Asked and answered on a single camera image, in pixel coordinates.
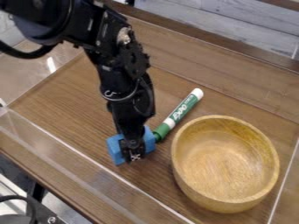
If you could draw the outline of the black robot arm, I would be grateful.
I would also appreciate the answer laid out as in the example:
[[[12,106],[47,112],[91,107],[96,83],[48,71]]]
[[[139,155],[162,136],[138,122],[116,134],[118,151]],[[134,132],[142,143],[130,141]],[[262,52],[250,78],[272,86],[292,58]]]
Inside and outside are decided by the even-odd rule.
[[[142,159],[151,150],[146,122],[155,115],[155,91],[150,55],[127,18],[99,0],[0,0],[0,11],[40,45],[23,52],[0,40],[0,52],[32,60],[66,42],[84,50],[116,125],[116,135],[107,139],[110,155],[118,164]]]

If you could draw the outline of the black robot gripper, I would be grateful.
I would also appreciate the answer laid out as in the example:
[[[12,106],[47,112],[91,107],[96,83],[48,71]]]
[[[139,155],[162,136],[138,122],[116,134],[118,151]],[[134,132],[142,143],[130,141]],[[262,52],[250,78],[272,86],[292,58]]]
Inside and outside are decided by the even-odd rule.
[[[112,114],[116,132],[122,136],[119,147],[127,163],[146,156],[144,124],[155,115],[155,91],[151,79],[142,78],[135,89],[120,92],[120,86],[112,81],[102,83],[102,96],[107,100],[107,109]]]

